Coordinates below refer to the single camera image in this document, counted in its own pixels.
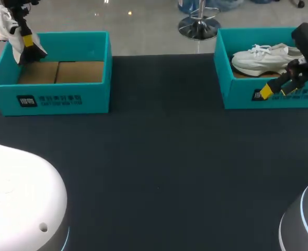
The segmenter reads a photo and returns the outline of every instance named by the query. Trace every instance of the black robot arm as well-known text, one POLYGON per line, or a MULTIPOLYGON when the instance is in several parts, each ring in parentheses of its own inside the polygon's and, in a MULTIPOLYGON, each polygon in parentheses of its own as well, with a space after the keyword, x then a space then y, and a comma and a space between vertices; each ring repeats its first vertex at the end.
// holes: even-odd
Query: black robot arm
POLYGON ((287 95, 304 87, 308 81, 308 24, 303 23, 297 27, 292 33, 292 39, 304 58, 291 61, 286 67, 286 73, 270 80, 260 91, 263 99, 278 92, 287 95))
POLYGON ((32 63, 44 58, 47 54, 34 44, 32 31, 27 26, 25 16, 29 14, 28 4, 37 5, 40 0, 2 0, 2 4, 12 14, 14 20, 18 22, 20 34, 24 42, 24 50, 22 51, 20 63, 32 63))

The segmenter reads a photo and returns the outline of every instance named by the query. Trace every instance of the chrome stool base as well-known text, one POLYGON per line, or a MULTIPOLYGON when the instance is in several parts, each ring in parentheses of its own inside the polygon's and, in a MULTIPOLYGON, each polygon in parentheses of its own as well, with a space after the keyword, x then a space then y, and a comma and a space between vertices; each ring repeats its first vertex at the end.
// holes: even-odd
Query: chrome stool base
POLYGON ((180 34, 189 39, 208 40, 215 38, 221 25, 215 19, 207 18, 204 16, 201 20, 195 20, 186 17, 179 23, 178 30, 180 34))

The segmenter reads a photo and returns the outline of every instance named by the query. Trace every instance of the teal box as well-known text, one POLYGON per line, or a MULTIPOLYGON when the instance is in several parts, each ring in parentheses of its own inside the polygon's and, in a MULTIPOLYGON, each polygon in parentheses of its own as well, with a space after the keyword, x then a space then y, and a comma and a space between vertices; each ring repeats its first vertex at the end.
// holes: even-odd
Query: teal box
POLYGON ((108 32, 39 34, 48 56, 42 62, 103 61, 101 83, 17 84, 21 67, 6 44, 0 57, 0 110, 4 116, 107 113, 112 54, 108 32))
POLYGON ((235 78, 229 56, 251 49, 254 44, 295 46, 291 32, 295 28, 227 28, 219 29, 214 62, 226 109, 308 108, 308 82, 287 96, 275 94, 267 100, 259 91, 271 78, 235 78))

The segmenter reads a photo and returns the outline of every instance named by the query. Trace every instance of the floor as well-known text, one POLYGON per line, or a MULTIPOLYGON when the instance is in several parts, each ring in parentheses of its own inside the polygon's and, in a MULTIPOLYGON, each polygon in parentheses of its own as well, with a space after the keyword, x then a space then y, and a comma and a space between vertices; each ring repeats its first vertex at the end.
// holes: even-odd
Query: floor
MULTIPOLYGON (((215 39, 199 42, 179 34, 177 24, 185 16, 177 0, 41 0, 27 20, 35 32, 108 30, 114 55, 213 52, 215 39)), ((223 27, 297 26, 308 22, 308 0, 304 9, 288 0, 267 5, 245 0, 217 20, 223 27)), ((0 42, 0 54, 3 46, 0 42)))

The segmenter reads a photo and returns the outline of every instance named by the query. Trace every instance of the black tablecloth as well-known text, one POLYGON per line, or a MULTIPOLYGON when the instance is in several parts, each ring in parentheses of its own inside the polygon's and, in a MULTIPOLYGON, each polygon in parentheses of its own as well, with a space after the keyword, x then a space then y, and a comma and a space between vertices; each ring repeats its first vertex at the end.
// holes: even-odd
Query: black tablecloth
POLYGON ((8 117, 69 195, 70 250, 277 251, 308 185, 308 109, 223 109, 213 56, 113 58, 110 114, 8 117))

